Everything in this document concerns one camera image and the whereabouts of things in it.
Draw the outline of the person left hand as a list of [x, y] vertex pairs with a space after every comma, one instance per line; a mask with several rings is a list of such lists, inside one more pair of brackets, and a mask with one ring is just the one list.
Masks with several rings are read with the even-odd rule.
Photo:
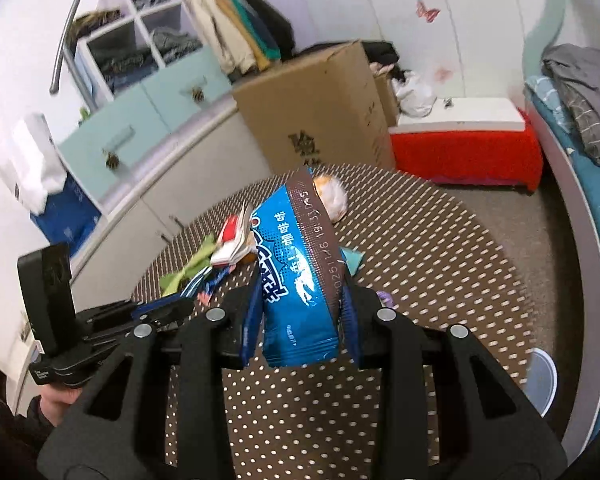
[[57, 427], [64, 419], [66, 411], [79, 399], [82, 391], [82, 388], [69, 388], [64, 385], [42, 386], [38, 388], [38, 395], [29, 405], [28, 414]]

